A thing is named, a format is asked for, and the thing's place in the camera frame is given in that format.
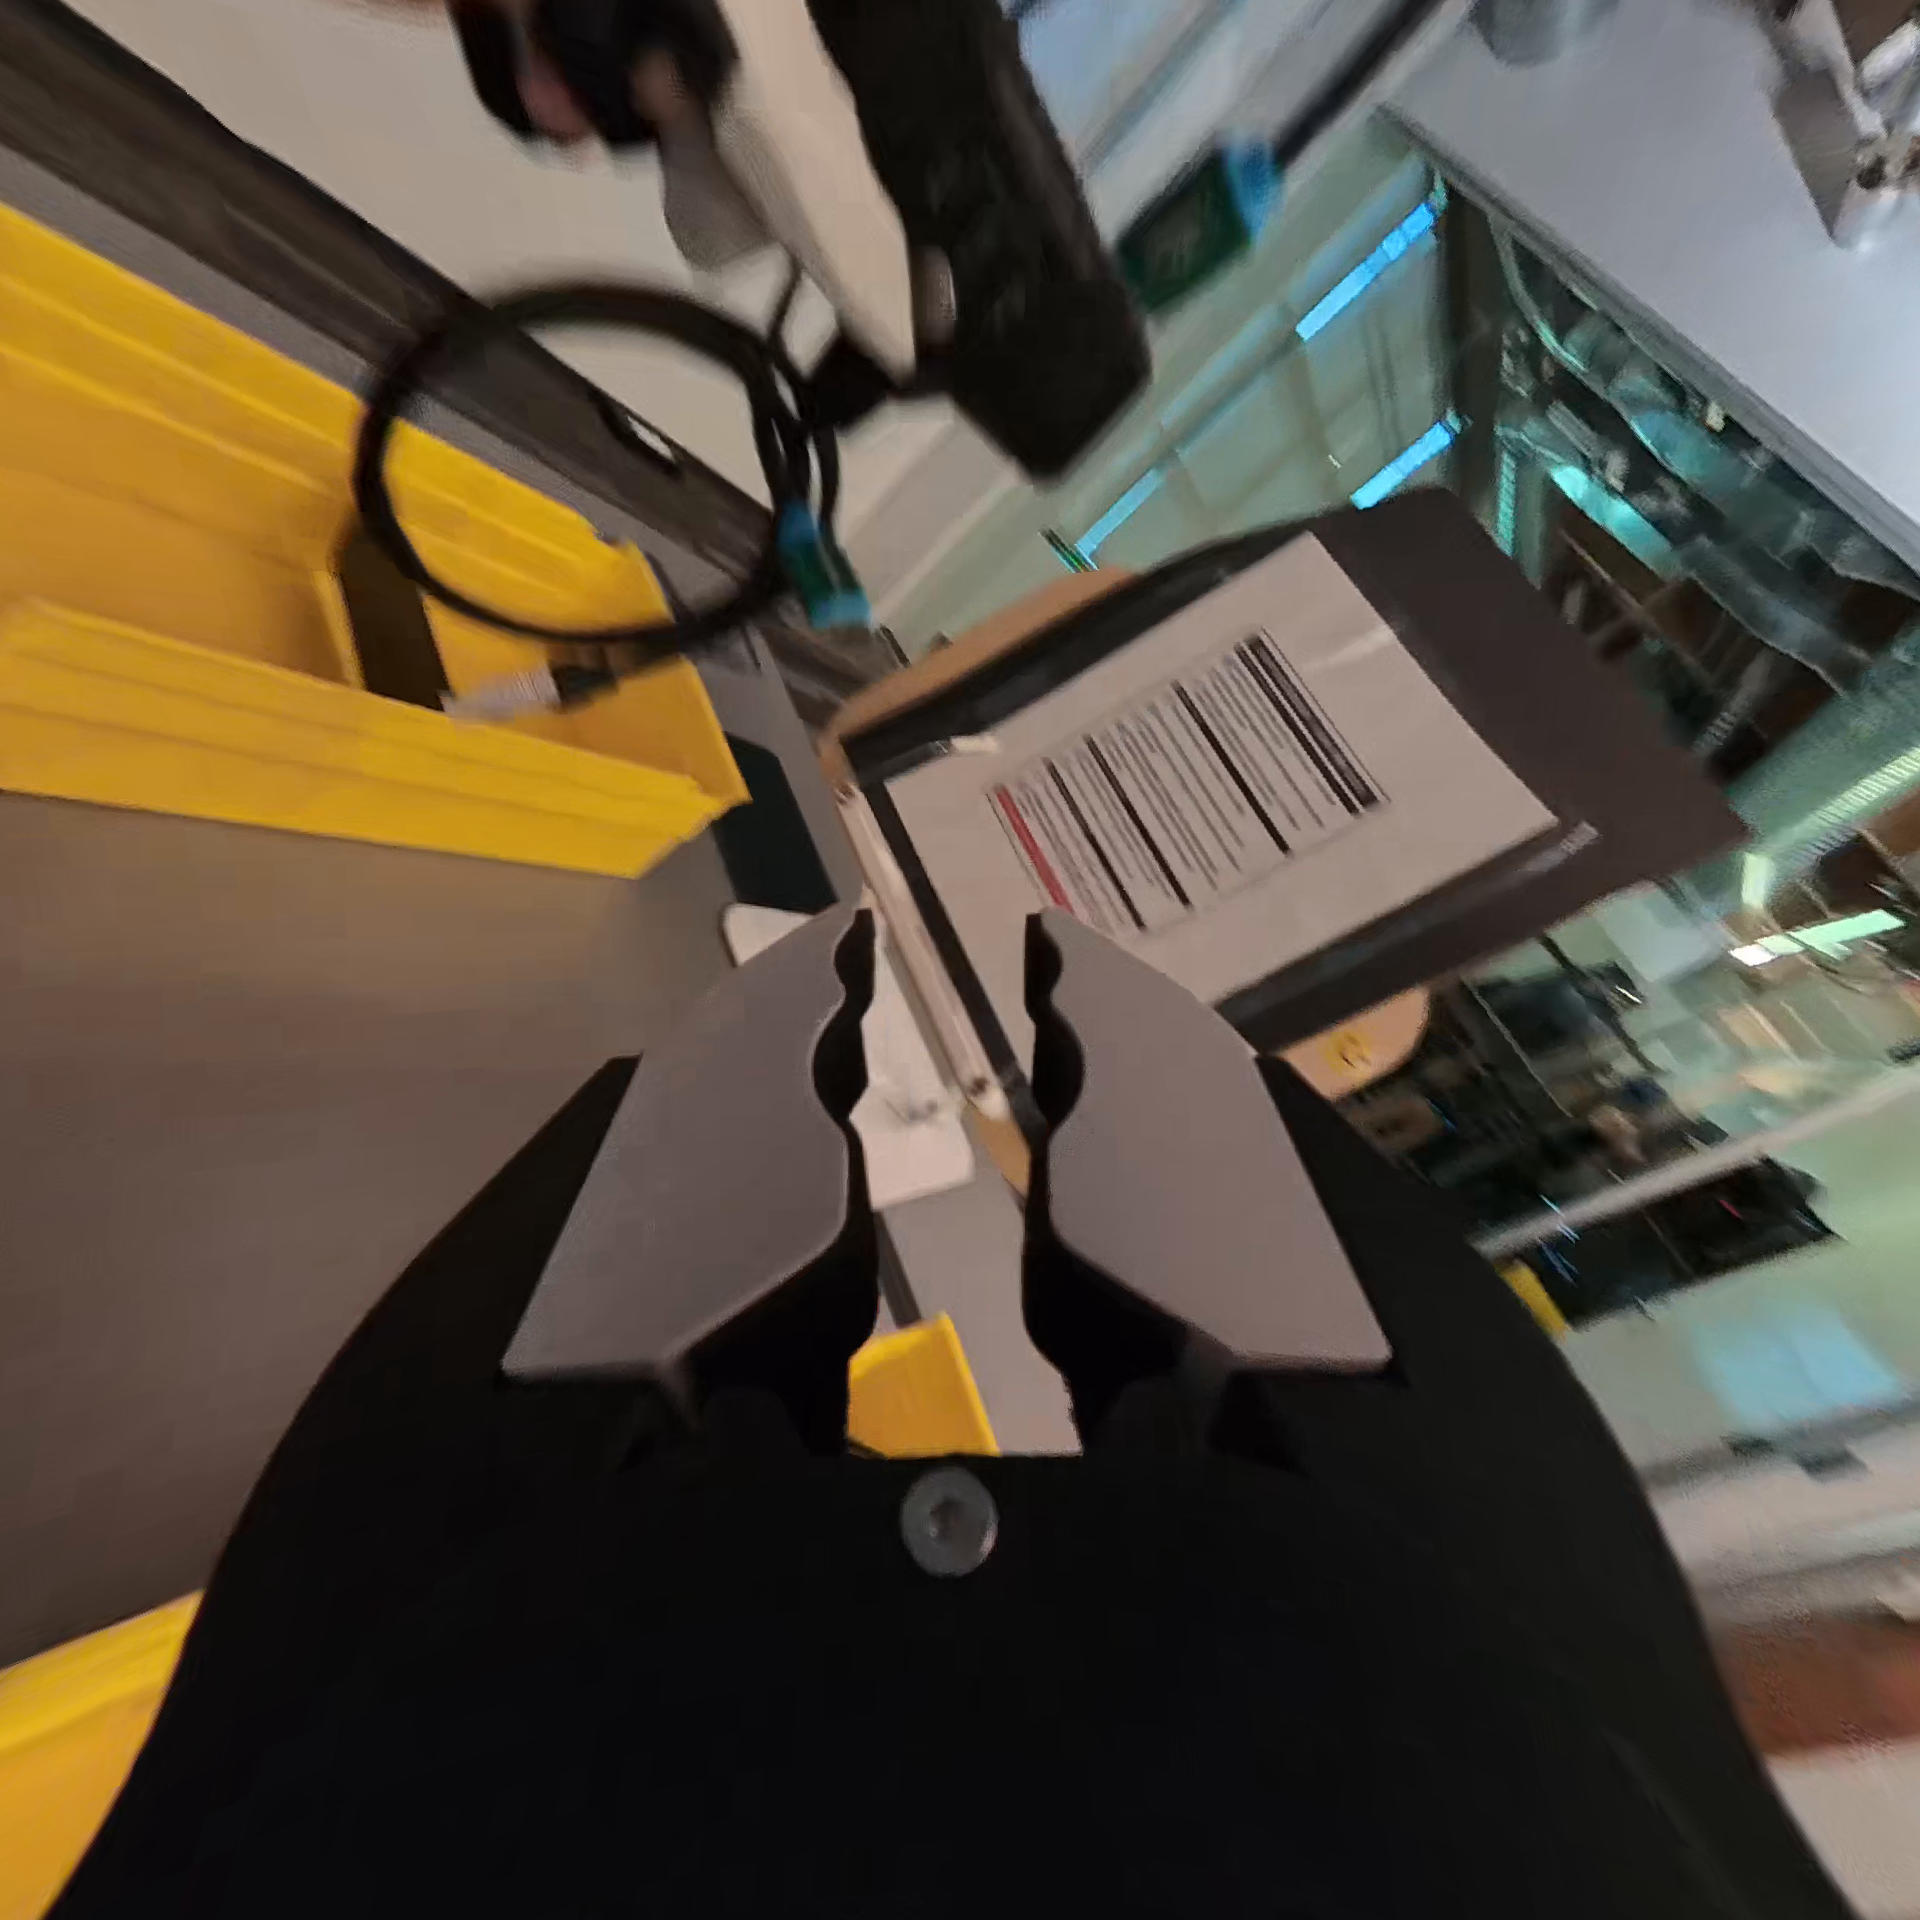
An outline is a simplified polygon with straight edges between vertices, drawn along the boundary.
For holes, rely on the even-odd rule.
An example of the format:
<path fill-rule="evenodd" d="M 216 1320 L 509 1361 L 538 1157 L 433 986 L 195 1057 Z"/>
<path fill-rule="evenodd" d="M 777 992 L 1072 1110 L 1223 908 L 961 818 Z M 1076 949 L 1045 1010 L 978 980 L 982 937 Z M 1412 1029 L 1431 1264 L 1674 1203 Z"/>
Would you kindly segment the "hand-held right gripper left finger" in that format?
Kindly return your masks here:
<path fill-rule="evenodd" d="M 875 984 L 840 903 L 713 986 L 635 1066 L 501 1359 L 515 1381 L 644 1379 L 850 1409 L 880 1308 L 851 1124 Z"/>

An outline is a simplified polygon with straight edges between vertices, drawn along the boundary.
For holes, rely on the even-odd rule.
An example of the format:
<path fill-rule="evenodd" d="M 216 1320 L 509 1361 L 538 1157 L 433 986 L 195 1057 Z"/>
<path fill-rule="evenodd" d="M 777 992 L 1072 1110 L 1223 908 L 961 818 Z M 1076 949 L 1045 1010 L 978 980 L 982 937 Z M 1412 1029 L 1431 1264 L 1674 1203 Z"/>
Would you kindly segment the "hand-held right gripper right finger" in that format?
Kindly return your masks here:
<path fill-rule="evenodd" d="M 1075 1411 L 1168 1379 L 1370 1377 L 1395 1349 L 1254 1051 L 1205 1003 L 1049 908 L 1026 924 L 1035 1128 L 1026 1331 Z"/>

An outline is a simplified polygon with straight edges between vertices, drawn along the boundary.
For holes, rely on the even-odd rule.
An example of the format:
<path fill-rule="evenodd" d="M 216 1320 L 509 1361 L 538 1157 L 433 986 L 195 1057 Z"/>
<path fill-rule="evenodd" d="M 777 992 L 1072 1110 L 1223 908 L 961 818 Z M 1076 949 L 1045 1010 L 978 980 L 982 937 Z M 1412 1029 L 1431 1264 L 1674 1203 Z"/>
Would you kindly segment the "yellow plastic bin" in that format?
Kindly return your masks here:
<path fill-rule="evenodd" d="M 873 1457 L 998 1454 L 961 1333 L 942 1313 L 882 1325 L 850 1362 L 850 1446 Z M 3 1913 L 44 1916 L 145 1744 L 201 1594 L 3 1672 Z"/>
<path fill-rule="evenodd" d="M 487 722 L 366 688 L 359 415 L 5 210 L 5 792 L 611 878 L 742 807 L 691 663 Z"/>

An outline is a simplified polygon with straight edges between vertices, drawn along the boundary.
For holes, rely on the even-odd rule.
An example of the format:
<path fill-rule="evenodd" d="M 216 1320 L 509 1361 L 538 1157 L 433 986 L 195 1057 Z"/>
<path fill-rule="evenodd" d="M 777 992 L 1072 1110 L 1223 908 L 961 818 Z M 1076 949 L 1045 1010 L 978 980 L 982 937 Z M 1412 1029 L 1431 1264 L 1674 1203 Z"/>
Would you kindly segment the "green ceiling sign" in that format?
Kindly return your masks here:
<path fill-rule="evenodd" d="M 1224 137 L 1192 156 L 1124 228 L 1116 262 L 1139 313 L 1161 317 L 1256 242 L 1282 198 L 1261 137 Z"/>

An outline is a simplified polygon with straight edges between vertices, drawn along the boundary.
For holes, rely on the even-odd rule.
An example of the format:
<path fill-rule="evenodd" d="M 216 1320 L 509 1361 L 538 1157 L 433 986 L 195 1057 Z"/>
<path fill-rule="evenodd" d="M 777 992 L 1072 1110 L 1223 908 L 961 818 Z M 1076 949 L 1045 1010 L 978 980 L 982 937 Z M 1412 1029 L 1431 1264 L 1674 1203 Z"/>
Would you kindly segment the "white tablet stand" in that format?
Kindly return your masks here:
<path fill-rule="evenodd" d="M 978 1165 L 1024 1197 L 1031 1153 L 873 811 L 839 790 L 828 790 L 828 802 L 850 833 L 858 903 L 875 922 L 875 984 L 863 1021 L 868 1088 L 854 1110 L 871 1202 L 891 1211 L 954 1191 Z M 804 920 L 733 901 L 723 911 L 723 945 L 745 966 Z"/>

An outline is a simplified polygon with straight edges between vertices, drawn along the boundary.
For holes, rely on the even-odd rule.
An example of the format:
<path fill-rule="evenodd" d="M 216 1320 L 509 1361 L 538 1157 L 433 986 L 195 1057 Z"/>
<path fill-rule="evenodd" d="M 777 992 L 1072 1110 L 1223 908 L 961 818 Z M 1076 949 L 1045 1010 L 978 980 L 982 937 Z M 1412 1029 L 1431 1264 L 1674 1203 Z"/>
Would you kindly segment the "instruction sheet in clear sleeve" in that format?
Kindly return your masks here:
<path fill-rule="evenodd" d="M 1164 947 L 1269 896 L 1329 947 L 1555 822 L 1314 538 L 884 792 L 928 880 Z"/>

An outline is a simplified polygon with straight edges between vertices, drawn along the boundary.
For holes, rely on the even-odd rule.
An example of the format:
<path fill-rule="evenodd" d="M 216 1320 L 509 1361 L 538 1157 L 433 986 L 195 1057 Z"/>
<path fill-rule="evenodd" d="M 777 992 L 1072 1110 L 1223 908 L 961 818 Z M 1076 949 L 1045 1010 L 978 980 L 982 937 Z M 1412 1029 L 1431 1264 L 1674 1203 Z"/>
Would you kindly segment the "wooden sign board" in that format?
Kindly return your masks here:
<path fill-rule="evenodd" d="M 1020 1128 L 1033 1127 L 1026 924 L 1057 905 L 1039 899 L 1009 857 L 989 861 L 984 876 L 928 880 L 884 783 L 968 746 L 973 731 L 1013 718 L 1298 538 L 1328 545 L 1555 822 L 1329 947 L 1289 937 L 1275 896 L 1166 947 L 1089 924 L 1212 1007 L 1254 1053 L 1460 977 L 1596 901 L 1728 850 L 1741 833 L 1714 781 L 1446 491 L 1417 489 L 1215 541 L 1145 570 L 1097 570 L 1035 591 L 854 697 L 822 748 L 832 790 L 871 807 Z"/>

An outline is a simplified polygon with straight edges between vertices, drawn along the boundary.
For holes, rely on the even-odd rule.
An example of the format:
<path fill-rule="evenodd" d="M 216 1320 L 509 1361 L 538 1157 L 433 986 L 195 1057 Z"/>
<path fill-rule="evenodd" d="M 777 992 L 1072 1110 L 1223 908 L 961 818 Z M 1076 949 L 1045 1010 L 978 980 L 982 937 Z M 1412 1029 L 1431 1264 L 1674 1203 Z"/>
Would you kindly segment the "black bin divider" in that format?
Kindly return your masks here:
<path fill-rule="evenodd" d="M 421 591 L 362 530 L 340 542 L 335 582 L 364 690 L 441 712 L 451 686 Z"/>

